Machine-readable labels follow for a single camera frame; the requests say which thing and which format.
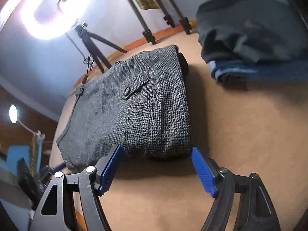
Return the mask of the grey houndstooth shorts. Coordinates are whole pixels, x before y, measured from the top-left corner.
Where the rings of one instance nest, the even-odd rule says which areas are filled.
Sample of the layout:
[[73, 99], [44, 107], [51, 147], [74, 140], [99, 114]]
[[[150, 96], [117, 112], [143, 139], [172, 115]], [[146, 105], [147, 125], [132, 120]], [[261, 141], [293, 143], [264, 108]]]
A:
[[140, 52], [80, 85], [57, 146], [68, 168], [95, 164], [118, 144], [129, 157], [190, 153], [187, 96], [176, 45]]

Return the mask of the blue plastic chair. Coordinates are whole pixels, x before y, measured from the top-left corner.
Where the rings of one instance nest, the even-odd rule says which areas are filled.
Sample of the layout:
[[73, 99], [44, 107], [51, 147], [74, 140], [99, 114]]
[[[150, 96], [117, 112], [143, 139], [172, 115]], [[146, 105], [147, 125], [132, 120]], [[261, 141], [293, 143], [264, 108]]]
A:
[[[41, 167], [42, 160], [42, 142], [38, 141], [38, 151], [37, 151], [37, 166], [36, 166], [36, 174], [39, 173]], [[6, 155], [6, 170], [13, 174], [17, 175], [17, 164], [19, 160], [24, 160], [25, 164], [30, 169], [30, 144], [27, 146], [15, 145], [10, 146], [7, 155]]]

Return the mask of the white clip desk lamp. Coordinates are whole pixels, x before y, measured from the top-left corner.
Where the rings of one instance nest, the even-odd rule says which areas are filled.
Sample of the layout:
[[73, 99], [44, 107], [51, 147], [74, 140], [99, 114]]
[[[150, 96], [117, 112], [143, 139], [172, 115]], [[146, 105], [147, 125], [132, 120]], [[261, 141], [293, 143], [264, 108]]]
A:
[[43, 142], [45, 140], [45, 134], [43, 134], [41, 131], [34, 132], [32, 129], [27, 127], [18, 117], [18, 110], [17, 107], [12, 104], [9, 107], [9, 119], [13, 124], [19, 123], [24, 129], [26, 129], [28, 132], [32, 133], [34, 136], [37, 137], [38, 141]]

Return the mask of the folded blue jeans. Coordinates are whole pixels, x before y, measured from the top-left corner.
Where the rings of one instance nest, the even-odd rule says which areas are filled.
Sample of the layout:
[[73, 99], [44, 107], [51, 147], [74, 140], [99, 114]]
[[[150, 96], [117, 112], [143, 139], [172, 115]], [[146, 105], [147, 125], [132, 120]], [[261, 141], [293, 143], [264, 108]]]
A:
[[212, 60], [208, 65], [211, 77], [224, 85], [242, 81], [307, 81], [307, 59], [256, 66], [241, 60]]

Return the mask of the small black tripod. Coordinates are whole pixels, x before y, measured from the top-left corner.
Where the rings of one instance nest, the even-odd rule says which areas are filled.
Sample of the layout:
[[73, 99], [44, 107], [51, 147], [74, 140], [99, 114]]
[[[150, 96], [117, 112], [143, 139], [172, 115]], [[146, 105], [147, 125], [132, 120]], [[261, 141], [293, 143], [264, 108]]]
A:
[[103, 53], [99, 50], [99, 48], [94, 44], [92, 39], [98, 40], [101, 43], [106, 44], [109, 47], [112, 47], [113, 49], [116, 49], [120, 51], [121, 53], [127, 53], [126, 50], [123, 48], [119, 47], [118, 45], [108, 41], [107, 39], [89, 32], [87, 29], [87, 24], [78, 24], [75, 26], [75, 31], [77, 32], [78, 36], [81, 38], [83, 44], [85, 45], [86, 49], [88, 50], [89, 54], [92, 56], [96, 66], [99, 68], [101, 73], [104, 73], [104, 68], [103, 65], [107, 68], [110, 69], [112, 67], [111, 63], [108, 61], [108, 59], [103, 55]]

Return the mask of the folded dark garment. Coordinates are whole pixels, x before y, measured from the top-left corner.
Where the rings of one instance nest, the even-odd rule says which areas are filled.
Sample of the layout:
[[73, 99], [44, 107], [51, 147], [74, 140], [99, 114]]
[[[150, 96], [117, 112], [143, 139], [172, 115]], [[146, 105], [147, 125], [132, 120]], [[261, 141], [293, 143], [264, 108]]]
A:
[[307, 27], [293, 7], [277, 0], [211, 0], [200, 5], [196, 20], [205, 62], [307, 58]]

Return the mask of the tall silver tripod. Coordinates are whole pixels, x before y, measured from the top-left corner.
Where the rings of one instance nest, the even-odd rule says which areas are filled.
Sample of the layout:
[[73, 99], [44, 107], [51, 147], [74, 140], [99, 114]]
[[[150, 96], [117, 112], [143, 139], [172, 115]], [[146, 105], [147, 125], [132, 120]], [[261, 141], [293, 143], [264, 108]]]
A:
[[159, 9], [143, 10], [135, 0], [127, 0], [143, 28], [143, 36], [148, 43], [156, 44], [154, 32], [168, 27], [175, 28], [178, 24], [189, 35], [192, 27], [187, 17], [183, 16], [174, 0], [155, 0]]

